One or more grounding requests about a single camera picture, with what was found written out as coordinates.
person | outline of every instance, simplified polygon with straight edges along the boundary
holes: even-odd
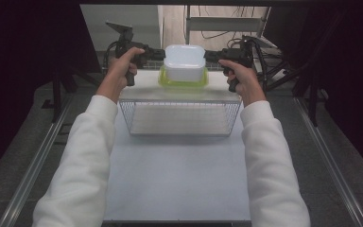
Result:
[[[134,47],[111,63],[86,112],[77,117],[70,131],[60,166],[35,207],[33,226],[101,226],[116,103],[127,84],[124,75],[128,70],[137,73],[130,60],[142,53]],[[235,77],[240,81],[236,92],[245,107],[240,116],[252,226],[310,226],[281,123],[273,117],[254,71],[231,61],[219,63],[233,69],[228,81]]]

floor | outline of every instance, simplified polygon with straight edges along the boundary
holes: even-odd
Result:
[[[183,7],[167,7],[166,10],[169,20],[174,20],[173,26],[182,26],[182,21],[177,22],[182,18]],[[226,15],[231,15],[233,9],[213,9],[201,7],[201,13],[208,11],[208,14],[220,13],[225,10]],[[192,13],[197,13],[198,9],[193,9]],[[170,28],[165,28],[164,44],[183,44],[182,34],[169,34]],[[200,44],[205,48],[219,49],[224,47],[225,42],[233,36],[228,34],[224,37],[213,38],[210,40],[201,39],[200,32],[196,32],[196,37],[192,35],[192,44]],[[102,79],[101,75],[91,75],[96,79]],[[78,114],[82,113],[88,105],[91,96],[95,93],[94,85],[75,77],[78,84],[78,91],[69,95],[65,92],[62,96],[71,96],[72,101],[69,106],[69,111],[64,117],[63,124],[60,127],[60,132],[55,137],[52,148],[43,164],[43,168],[36,179],[29,195],[26,196],[26,201],[14,220],[14,226],[30,226],[32,223],[32,211],[37,200],[44,194],[49,182],[59,165],[61,154],[67,140],[67,134],[72,123]],[[290,146],[291,155],[294,167],[296,168],[301,193],[306,202],[312,226],[355,226],[350,213],[345,205],[344,200],[339,194],[337,187],[331,175],[326,168],[324,160],[310,135],[309,129],[305,126],[303,117],[295,103],[290,89],[294,81],[287,83],[268,93],[268,101],[271,108],[284,127],[285,138]],[[42,109],[43,103],[47,99],[52,98],[51,84],[39,88],[35,92],[34,105],[24,122],[19,129],[16,137],[13,139],[6,154],[0,161],[0,219],[4,214],[12,196],[16,191],[20,181],[26,173],[26,170],[32,161],[35,152],[39,149],[44,137],[49,132],[51,127],[50,120],[53,117],[51,109]],[[333,153],[337,165],[345,177],[348,185],[354,192],[356,199],[363,210],[363,159],[355,150],[350,141],[344,136],[341,130],[334,123],[324,109],[322,102],[318,104],[317,110],[318,129],[323,136],[324,142]],[[112,226],[111,224],[103,224],[103,226]],[[141,224],[123,224],[122,226],[142,226]],[[198,226],[197,224],[161,224],[159,226]],[[211,226],[232,226],[231,224],[211,224]]]

white sleeve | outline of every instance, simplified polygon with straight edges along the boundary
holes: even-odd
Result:
[[[310,226],[281,123],[269,103],[254,102],[240,116],[252,226]]]
[[[114,102],[93,96],[77,117],[60,166],[36,205],[33,226],[102,225],[116,115]]]

